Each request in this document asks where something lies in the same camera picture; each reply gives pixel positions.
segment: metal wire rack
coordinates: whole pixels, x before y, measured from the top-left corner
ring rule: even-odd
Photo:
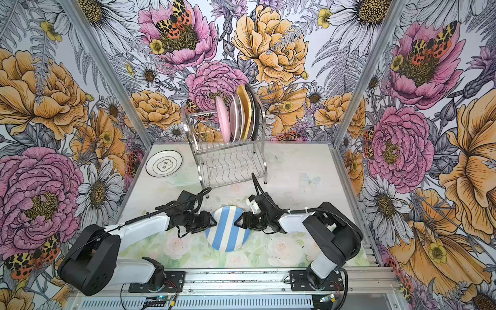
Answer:
[[[256,136],[246,141],[224,142],[220,129],[207,126],[204,119],[215,119],[217,111],[188,114],[183,108],[185,131],[198,167],[203,188],[220,187],[251,180],[254,173],[267,183],[267,162],[264,157],[265,112],[258,96],[246,86],[253,104],[258,107]]]

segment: floral tablecloth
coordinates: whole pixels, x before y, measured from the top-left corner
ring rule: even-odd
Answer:
[[[184,144],[154,145],[150,156],[165,149],[175,149],[183,156],[183,166],[178,173],[187,174],[190,169],[195,169],[189,147]],[[262,184],[262,187],[280,206],[303,209],[329,201],[353,219],[326,144],[266,144],[265,158],[268,184]],[[167,178],[154,178],[143,170],[120,222],[176,199],[182,190],[194,193],[201,190],[199,183],[178,186],[172,185],[173,182]],[[215,188],[210,198],[203,200],[201,208],[213,212],[225,205],[235,205],[249,210],[245,199],[252,193],[254,187],[251,182]],[[316,243],[304,233],[266,235],[252,231],[241,248],[226,253],[213,249],[204,232],[179,239],[177,229],[173,228],[131,245],[121,256],[151,257],[166,268],[269,268],[306,267],[319,253]],[[347,266],[369,266],[365,252],[361,250]]]

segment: plate in dish rack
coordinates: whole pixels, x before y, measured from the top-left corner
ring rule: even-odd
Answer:
[[[146,162],[146,172],[153,177],[166,177],[176,172],[183,163],[183,157],[176,151],[158,152]]]

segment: red wire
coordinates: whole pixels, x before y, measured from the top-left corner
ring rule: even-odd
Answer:
[[[338,291],[338,296],[336,297],[336,299],[337,299],[337,298],[339,298],[339,296],[341,296],[341,292],[339,291],[339,285],[334,281],[332,281],[332,283],[334,283],[334,285],[336,286],[336,290]]]

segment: daisy center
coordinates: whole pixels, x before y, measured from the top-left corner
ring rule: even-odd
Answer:
[[[478,292],[476,297],[474,297],[472,301],[477,306],[477,309],[496,310],[496,304],[494,303],[494,301],[489,296],[481,292]]]
[[[320,96],[319,96],[319,94],[313,94],[310,96],[309,100],[310,100],[310,103],[312,103],[312,104],[317,103],[320,100]]]
[[[377,78],[373,77],[373,78],[371,78],[371,80],[369,82],[369,88],[374,88],[376,86],[377,86]]]
[[[390,4],[391,0],[365,0],[360,4],[358,16],[360,20],[370,24],[382,23]]]
[[[77,0],[77,2],[90,23],[97,23],[102,19],[102,8],[95,0]]]
[[[384,214],[384,216],[393,216],[394,205],[393,201],[389,197],[380,195],[377,198],[377,206],[381,210],[382,214]]]
[[[171,39],[169,36],[162,35],[162,47],[172,53],[173,51],[180,51],[182,49],[193,50],[196,48],[198,43],[198,36],[193,29],[192,25],[188,25],[181,30],[181,33],[177,39]]]
[[[34,196],[31,198],[33,201],[33,207],[29,210],[26,210],[24,214],[26,214],[29,218],[36,218],[38,215],[43,215],[45,219],[51,219],[54,215],[54,212],[57,211],[59,207],[59,200],[57,199],[57,195],[46,192],[43,195]]]
[[[109,114],[116,118],[117,115],[119,115],[119,110],[117,109],[116,106],[110,106],[109,107]]]
[[[95,184],[93,185],[93,188],[91,189],[91,194],[90,194],[90,199],[91,199],[91,204],[94,206],[98,206],[102,204],[106,198],[105,198],[105,192],[107,191],[107,188],[105,187],[105,183],[102,181],[96,181]]]
[[[394,164],[396,162],[396,159],[398,159],[398,145],[392,144],[391,139],[386,141],[386,149],[382,153],[384,156],[385,161],[388,164]]]
[[[146,71],[145,72],[145,79],[148,82],[152,82],[155,79],[155,73],[153,71]]]

